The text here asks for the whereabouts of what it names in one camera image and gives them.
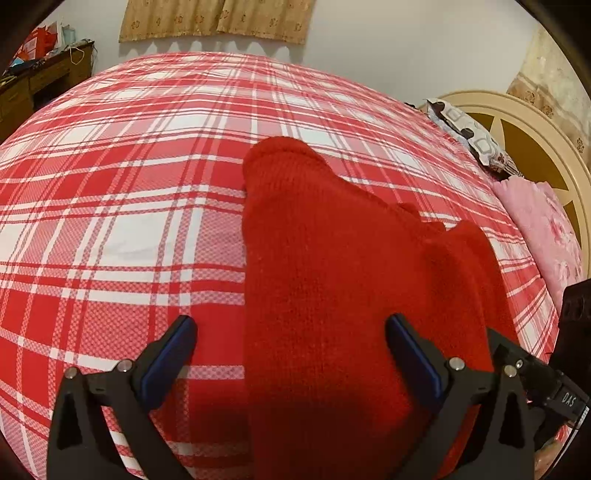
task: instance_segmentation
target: cream headboard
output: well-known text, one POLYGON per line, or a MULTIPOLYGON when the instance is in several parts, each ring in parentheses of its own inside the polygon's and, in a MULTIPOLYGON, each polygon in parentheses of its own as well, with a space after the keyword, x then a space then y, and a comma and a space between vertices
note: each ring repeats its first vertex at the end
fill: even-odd
POLYGON ((542 112, 510 95, 466 90, 440 98, 490 130, 527 179, 550 184, 573 224, 590 277, 591 174, 571 141, 542 112))

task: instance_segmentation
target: patterned pillowcase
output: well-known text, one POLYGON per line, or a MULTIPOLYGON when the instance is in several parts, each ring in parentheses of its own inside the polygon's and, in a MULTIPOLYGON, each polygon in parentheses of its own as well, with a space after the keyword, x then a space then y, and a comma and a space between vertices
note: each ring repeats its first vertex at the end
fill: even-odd
POLYGON ((517 176, 491 187, 522 233, 560 313, 564 289, 584 275, 581 247, 554 190, 517 176))
POLYGON ((441 130, 447 133, 450 137, 455 138, 458 143, 464 145, 467 150, 470 150, 470 144, 468 143, 468 140, 466 140, 462 134, 459 134, 452 127, 450 127, 445 122, 445 120, 439 118, 439 115, 437 114, 437 111, 431 102, 427 102, 427 116, 429 117, 429 120, 436 124, 441 130))
POLYGON ((451 103, 440 99, 429 99, 428 108, 432 109, 439 119, 449 128, 460 134, 468 142, 470 152, 484 167, 490 169, 500 178, 510 175, 523 175, 517 169, 513 159, 492 138, 489 131, 451 103))

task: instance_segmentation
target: curtain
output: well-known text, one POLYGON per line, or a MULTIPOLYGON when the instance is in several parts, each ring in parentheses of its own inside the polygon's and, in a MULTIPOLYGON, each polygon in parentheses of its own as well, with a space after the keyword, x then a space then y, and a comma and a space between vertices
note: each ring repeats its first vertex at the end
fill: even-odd
POLYGON ((128 0, 119 42, 218 32, 306 41, 315 0, 128 0))
POLYGON ((535 33, 521 70, 507 93, 529 102, 551 118, 591 168, 591 100, 544 27, 535 33))
POLYGON ((217 30, 302 44, 313 4, 314 0, 226 0, 217 30))
POLYGON ((213 35, 224 0, 128 0, 119 42, 213 35))

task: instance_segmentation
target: pink floral fabric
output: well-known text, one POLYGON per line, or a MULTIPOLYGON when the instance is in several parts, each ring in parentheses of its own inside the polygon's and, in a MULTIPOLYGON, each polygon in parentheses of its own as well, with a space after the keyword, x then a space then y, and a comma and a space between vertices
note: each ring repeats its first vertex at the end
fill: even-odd
POLYGON ((492 190, 519 227, 560 312, 564 289, 584 275, 581 247, 554 190, 516 176, 493 183, 492 190))

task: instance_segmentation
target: plaid bedsheet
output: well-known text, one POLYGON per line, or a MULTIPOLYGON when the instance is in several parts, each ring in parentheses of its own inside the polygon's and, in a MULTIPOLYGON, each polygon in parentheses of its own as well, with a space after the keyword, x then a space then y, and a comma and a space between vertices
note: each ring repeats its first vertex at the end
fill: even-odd
POLYGON ((135 358, 180 313, 198 320, 199 344, 154 420, 195 478, 251 476, 241 162, 272 135, 302 139, 336 174, 426 219, 476 222, 523 347, 552 350, 556 311, 522 236, 476 161, 423 114, 263 57, 142 57, 70 90, 0 147, 0 430, 36 478, 63 371, 135 358))

